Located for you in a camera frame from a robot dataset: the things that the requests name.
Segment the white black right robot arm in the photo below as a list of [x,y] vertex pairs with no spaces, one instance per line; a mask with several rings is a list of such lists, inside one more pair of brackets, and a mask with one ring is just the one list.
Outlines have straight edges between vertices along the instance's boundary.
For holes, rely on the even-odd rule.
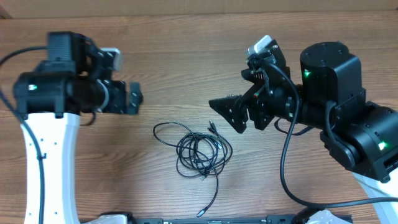
[[265,129],[284,119],[320,130],[330,156],[367,194],[347,202],[296,202],[315,210],[373,204],[381,223],[397,222],[397,111],[367,100],[361,62],[341,42],[313,44],[300,54],[302,82],[295,84],[277,41],[269,36],[246,52],[242,95],[210,100],[210,107],[239,133],[247,122]]

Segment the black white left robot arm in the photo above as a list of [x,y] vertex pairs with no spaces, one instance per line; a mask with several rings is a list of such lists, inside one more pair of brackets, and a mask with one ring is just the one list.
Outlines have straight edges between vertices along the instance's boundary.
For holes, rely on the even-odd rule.
[[75,32],[51,32],[47,58],[13,87],[27,158],[26,223],[78,223],[75,148],[83,113],[134,115],[137,82],[113,80],[120,51]]

